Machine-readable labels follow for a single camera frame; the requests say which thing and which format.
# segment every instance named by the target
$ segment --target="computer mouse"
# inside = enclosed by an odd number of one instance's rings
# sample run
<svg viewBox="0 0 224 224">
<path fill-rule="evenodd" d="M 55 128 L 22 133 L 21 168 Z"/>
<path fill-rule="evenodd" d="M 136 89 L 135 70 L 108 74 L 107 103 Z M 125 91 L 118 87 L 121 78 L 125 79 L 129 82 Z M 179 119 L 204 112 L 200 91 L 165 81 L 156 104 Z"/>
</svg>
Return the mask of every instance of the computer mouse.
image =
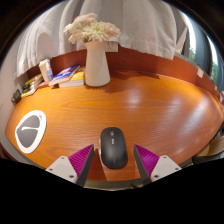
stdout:
<svg viewBox="0 0 224 224">
<path fill-rule="evenodd" d="M 124 134 L 116 127 L 105 128 L 100 135 L 101 160 L 110 169 L 123 167 L 127 162 Z"/>
</svg>

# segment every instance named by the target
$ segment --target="white flower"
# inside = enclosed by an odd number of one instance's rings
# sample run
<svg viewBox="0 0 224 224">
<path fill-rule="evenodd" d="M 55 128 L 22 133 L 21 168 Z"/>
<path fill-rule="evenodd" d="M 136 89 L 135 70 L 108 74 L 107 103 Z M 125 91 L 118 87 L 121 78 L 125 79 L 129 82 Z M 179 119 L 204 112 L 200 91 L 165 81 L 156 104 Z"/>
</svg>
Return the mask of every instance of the white flower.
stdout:
<svg viewBox="0 0 224 224">
<path fill-rule="evenodd" d="M 82 33 L 83 39 L 88 39 L 88 41 L 108 41 L 109 36 L 104 28 L 103 22 L 92 23 L 90 26 L 84 27 Z"/>
<path fill-rule="evenodd" d="M 68 24 L 64 33 L 68 31 L 72 34 L 69 41 L 75 44 L 78 40 L 84 42 L 89 41 L 108 41 L 110 37 L 119 37 L 120 30 L 111 23 L 97 22 L 97 15 L 88 13 L 86 15 L 78 16 L 74 19 L 72 24 Z"/>
</svg>

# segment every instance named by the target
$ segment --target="wooden table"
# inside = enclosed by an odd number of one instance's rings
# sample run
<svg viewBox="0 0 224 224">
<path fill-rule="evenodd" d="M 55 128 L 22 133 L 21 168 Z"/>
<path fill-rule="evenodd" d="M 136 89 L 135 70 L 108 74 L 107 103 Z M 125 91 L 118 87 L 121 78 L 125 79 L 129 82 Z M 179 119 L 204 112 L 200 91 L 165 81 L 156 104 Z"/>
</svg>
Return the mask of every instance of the wooden table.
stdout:
<svg viewBox="0 0 224 224">
<path fill-rule="evenodd" d="M 17 124 L 28 112 L 41 110 L 47 128 L 38 148 L 24 154 L 27 158 L 47 168 L 59 156 L 94 144 L 88 180 L 125 181 L 140 177 L 134 144 L 180 164 L 199 152 L 223 122 L 218 100 L 192 84 L 142 72 L 110 73 L 103 87 L 48 87 L 22 99 L 10 115 L 6 136 L 19 150 Z M 117 170 L 105 167 L 98 152 L 101 131 L 111 126 L 123 131 L 128 152 L 127 165 Z"/>
</svg>

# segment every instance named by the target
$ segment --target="window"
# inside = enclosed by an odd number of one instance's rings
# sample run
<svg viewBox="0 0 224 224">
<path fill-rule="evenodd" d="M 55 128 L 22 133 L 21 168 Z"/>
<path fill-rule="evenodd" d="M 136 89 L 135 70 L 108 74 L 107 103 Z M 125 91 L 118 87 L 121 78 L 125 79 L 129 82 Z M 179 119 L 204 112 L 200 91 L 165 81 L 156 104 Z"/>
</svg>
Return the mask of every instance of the window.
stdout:
<svg viewBox="0 0 224 224">
<path fill-rule="evenodd" d="M 212 43 L 212 41 L 210 40 L 210 38 L 207 36 L 208 40 L 209 40 L 209 44 L 212 50 L 212 73 L 211 73 L 211 77 L 213 79 L 213 82 L 215 84 L 217 84 L 217 78 L 218 78 L 218 58 L 217 58 L 217 54 L 216 54 L 216 50 L 215 50 L 215 46 Z"/>
<path fill-rule="evenodd" d="M 191 59 L 192 61 L 194 61 L 195 59 L 195 52 L 196 52 L 196 40 L 195 40 L 195 33 L 194 33 L 194 29 L 191 25 L 190 20 L 188 19 L 188 17 L 183 13 L 184 18 L 186 20 L 187 26 L 188 26 L 188 30 L 189 30 L 189 39 L 190 39 L 190 46 L 189 46 L 189 59 Z"/>
</svg>

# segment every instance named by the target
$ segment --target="white curtain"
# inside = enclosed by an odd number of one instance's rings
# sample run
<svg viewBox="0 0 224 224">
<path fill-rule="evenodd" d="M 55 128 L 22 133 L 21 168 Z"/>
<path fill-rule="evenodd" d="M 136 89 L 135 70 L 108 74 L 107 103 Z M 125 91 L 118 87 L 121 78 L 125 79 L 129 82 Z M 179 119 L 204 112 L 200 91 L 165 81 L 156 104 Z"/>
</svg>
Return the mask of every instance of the white curtain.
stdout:
<svg viewBox="0 0 224 224">
<path fill-rule="evenodd" d="M 47 10 L 23 32 L 14 75 L 24 74 L 46 58 L 84 49 L 82 41 L 71 44 L 63 30 L 76 16 L 89 12 L 121 30 L 121 36 L 111 41 L 122 47 L 170 60 L 183 48 L 187 26 L 177 9 L 160 0 L 67 0 Z"/>
</svg>

